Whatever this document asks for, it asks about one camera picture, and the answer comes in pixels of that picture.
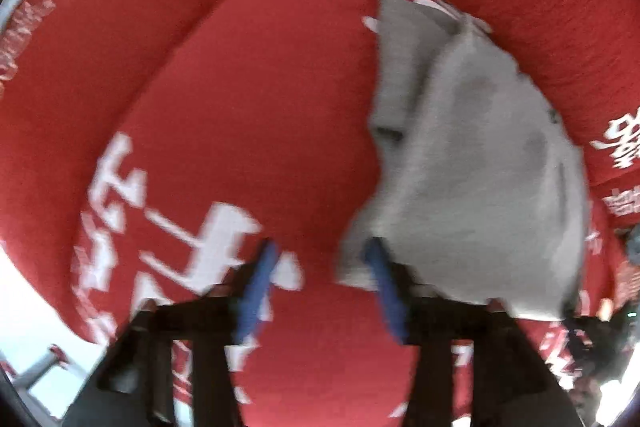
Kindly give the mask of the red sofa seat cushion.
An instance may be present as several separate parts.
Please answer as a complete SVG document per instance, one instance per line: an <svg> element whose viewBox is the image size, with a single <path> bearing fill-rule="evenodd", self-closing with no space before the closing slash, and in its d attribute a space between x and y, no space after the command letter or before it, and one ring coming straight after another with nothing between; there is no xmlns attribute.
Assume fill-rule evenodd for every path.
<svg viewBox="0 0 640 427"><path fill-rule="evenodd" d="M427 0L414 0L423 3ZM367 128L378 0L76 0L105 142L77 302L104 326L284 253L262 330L229 351L254 426L396 426L410 348L337 272L380 165Z"/></svg>

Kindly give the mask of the grey knit sweater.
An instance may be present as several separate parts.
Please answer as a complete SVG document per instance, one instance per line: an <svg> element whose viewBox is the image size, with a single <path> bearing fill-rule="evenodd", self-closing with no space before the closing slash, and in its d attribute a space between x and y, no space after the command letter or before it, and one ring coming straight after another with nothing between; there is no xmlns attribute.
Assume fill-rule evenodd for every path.
<svg viewBox="0 0 640 427"><path fill-rule="evenodd" d="M380 0L367 127L381 174L342 239L337 278L370 289L368 239L465 303L556 321L576 303L589 202L582 151L515 58L469 14Z"/></svg>

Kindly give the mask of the red sofa side cushion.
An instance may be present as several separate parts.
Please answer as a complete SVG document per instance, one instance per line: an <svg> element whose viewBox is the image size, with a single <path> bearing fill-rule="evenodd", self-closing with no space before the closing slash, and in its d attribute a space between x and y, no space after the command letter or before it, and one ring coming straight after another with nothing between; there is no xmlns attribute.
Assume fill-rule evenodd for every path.
<svg viewBox="0 0 640 427"><path fill-rule="evenodd" d="M120 115L217 1L25 1L1 62L1 240L9 253L70 246Z"/></svg>

